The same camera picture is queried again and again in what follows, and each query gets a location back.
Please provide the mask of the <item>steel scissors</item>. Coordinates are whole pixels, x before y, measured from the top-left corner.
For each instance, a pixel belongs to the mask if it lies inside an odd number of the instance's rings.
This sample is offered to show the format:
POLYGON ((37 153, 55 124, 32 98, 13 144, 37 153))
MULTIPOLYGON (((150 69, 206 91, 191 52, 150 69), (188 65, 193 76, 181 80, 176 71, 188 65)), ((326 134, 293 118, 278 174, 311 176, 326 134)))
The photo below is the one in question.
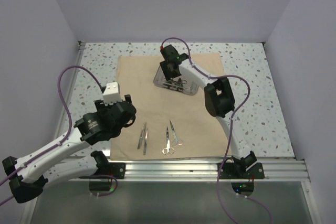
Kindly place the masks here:
POLYGON ((162 153, 164 155, 167 155, 167 154, 174 154, 174 152, 175 149, 170 145, 169 129, 168 127, 166 127, 166 147, 162 149, 162 153))

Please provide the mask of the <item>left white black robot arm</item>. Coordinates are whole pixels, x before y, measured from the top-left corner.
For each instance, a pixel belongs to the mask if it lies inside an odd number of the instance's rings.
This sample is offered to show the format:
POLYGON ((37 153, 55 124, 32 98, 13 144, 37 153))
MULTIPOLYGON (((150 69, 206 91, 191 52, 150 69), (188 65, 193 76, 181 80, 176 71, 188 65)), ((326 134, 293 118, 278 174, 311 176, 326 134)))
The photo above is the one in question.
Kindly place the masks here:
POLYGON ((96 112, 86 113, 65 133, 22 158, 9 156, 2 163, 12 197, 19 204, 38 197, 47 187, 78 177, 114 179, 107 158, 95 151, 98 142, 108 141, 130 127, 136 118, 131 96, 111 105, 95 101, 96 112))

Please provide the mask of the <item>steel forceps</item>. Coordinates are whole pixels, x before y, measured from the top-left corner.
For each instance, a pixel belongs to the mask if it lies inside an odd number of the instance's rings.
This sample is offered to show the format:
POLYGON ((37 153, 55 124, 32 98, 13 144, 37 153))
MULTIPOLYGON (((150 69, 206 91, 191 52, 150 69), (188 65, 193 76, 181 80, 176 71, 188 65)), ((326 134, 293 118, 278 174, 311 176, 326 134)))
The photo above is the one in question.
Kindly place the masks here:
POLYGON ((170 127, 171 127, 171 130, 172 130, 173 136, 174 136, 173 146, 176 147, 176 146, 183 145, 183 141, 177 137, 176 130, 173 126, 172 121, 170 121, 170 127))

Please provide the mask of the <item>steel instrument tray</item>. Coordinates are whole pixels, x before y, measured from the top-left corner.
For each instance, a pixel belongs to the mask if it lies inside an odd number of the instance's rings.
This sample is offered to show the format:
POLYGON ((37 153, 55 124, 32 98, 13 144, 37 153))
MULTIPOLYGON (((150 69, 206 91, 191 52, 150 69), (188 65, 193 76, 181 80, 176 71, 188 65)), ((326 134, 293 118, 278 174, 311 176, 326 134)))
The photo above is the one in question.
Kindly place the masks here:
MULTIPOLYGON (((177 81, 179 78, 187 81, 187 84, 184 85, 184 88, 185 88, 184 91, 182 91, 180 93, 183 93, 183 94, 186 94, 186 95, 195 95, 195 94, 197 94, 199 86, 195 82, 191 81, 190 79, 188 79, 185 76, 179 76, 179 77, 174 78, 172 80, 176 80, 177 81)), ((155 77, 153 79, 153 83, 154 83, 154 85, 156 87, 164 88, 163 87, 163 83, 165 81, 167 81, 167 80, 166 80, 166 78, 165 78, 165 76, 163 74, 163 71, 162 71, 161 67, 158 67, 158 70, 157 70, 157 72, 155 74, 155 77)))

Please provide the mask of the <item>steel tweezers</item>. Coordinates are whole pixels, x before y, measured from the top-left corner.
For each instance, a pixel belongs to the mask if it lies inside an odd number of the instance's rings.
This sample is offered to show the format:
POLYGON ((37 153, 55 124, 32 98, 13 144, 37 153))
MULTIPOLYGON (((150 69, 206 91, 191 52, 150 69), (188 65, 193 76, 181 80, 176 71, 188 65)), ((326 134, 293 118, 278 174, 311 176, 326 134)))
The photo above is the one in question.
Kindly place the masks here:
POLYGON ((147 150, 147 145, 148 145, 148 129, 145 131, 145 136, 144 136, 144 148, 143 148, 143 155, 146 155, 146 150, 147 150))
POLYGON ((142 145, 142 141, 144 139, 145 130, 146 130, 146 122, 143 124, 141 132, 140 132, 140 137, 139 137, 138 146, 137 146, 138 150, 140 149, 140 147, 142 145))

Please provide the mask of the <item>beige cloth wrap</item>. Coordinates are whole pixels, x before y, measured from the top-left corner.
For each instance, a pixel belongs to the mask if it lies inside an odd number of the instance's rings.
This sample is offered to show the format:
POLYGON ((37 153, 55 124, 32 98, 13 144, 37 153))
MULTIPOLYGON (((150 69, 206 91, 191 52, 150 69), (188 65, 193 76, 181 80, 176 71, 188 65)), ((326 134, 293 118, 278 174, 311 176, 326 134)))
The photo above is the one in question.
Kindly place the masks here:
POLYGON ((135 161, 223 156, 228 140, 219 122, 206 111, 203 90, 186 95, 156 87, 153 79, 160 61, 160 56, 119 57, 117 82, 122 94, 131 95, 137 113, 134 124, 111 139, 110 158, 135 161), (170 121, 183 141, 181 146, 173 146, 170 121), (145 122, 149 131, 146 155, 143 155, 144 139, 139 150, 137 146, 145 122), (162 153, 166 147, 166 127, 174 154, 162 153))

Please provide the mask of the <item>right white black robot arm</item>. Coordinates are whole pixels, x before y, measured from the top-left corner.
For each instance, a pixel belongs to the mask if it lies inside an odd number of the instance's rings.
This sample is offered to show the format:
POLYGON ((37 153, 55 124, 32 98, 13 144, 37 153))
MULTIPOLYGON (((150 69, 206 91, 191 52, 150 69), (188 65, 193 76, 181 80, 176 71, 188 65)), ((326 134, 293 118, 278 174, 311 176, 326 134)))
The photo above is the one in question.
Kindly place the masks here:
POLYGON ((161 46, 160 52, 164 58, 160 67, 167 80, 183 76, 203 89, 205 108, 222 126, 231 149, 232 161, 225 162, 222 170, 246 178, 252 173, 257 158, 247 142, 233 130, 237 108, 228 78, 234 75, 216 77, 194 63, 189 55, 178 53, 172 45, 161 46))

